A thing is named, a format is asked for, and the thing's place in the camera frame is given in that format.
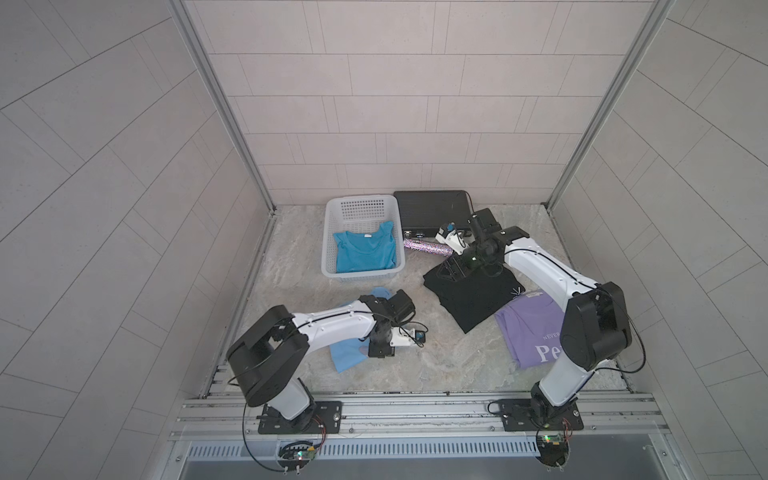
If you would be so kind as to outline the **teal t-shirt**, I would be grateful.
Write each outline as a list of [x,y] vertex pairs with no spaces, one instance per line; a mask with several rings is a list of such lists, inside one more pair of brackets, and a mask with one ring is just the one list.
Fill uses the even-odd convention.
[[386,221],[373,233],[334,233],[337,246],[336,272],[357,273],[395,268],[397,244],[393,228],[394,223]]

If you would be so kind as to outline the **light blue t-shirt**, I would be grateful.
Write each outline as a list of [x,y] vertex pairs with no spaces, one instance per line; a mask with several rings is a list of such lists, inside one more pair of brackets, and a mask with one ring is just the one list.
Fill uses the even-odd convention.
[[329,346],[331,360],[338,373],[342,373],[368,358],[369,339],[347,339]]

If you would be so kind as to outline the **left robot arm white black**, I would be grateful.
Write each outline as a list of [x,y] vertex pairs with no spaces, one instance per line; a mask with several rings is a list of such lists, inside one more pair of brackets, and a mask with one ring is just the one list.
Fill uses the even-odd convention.
[[273,306],[228,348],[229,383],[240,389],[247,406],[266,405],[285,421],[307,422],[315,402],[296,371],[308,354],[347,340],[366,343],[369,358],[422,347],[427,330],[412,328],[414,317],[415,305],[402,290],[389,298],[362,295],[316,313]]

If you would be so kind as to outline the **black t-shirt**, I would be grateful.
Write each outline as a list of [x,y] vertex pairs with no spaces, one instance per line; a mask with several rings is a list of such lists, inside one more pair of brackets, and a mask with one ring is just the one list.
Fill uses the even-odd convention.
[[498,310],[526,292],[513,272],[506,267],[495,277],[482,270],[453,281],[441,264],[424,276],[424,286],[434,293],[440,305],[454,318],[464,333],[492,317]]

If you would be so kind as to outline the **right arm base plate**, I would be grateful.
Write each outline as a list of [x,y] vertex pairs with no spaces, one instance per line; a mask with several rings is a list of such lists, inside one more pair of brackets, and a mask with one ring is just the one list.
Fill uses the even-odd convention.
[[486,410],[501,419],[506,432],[571,432],[584,429],[574,399],[562,406],[552,406],[545,399],[500,399],[490,402]]

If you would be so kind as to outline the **white plastic laundry basket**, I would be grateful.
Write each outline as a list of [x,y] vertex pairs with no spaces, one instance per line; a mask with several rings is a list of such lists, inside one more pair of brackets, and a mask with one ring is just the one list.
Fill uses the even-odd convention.
[[326,205],[321,271],[340,281],[389,278],[404,269],[398,202],[392,195],[342,197]]

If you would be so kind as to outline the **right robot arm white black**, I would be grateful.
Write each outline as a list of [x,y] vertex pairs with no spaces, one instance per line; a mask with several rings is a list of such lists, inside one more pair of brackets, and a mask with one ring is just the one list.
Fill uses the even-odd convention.
[[453,223],[442,225],[436,239],[454,254],[447,261],[453,280],[464,280],[484,267],[512,267],[543,289],[564,312],[561,356],[531,389],[525,409],[543,426],[575,403],[576,395],[633,342],[632,321],[622,289],[601,284],[550,256],[529,233],[517,226],[503,228],[488,208],[467,220],[473,241],[466,243]]

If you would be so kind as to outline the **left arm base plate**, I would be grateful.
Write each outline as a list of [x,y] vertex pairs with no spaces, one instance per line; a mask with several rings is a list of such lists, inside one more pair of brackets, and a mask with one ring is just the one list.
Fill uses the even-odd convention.
[[337,434],[340,430],[343,403],[340,401],[311,402],[310,406],[292,420],[287,420],[272,405],[265,405],[258,417],[260,435]]

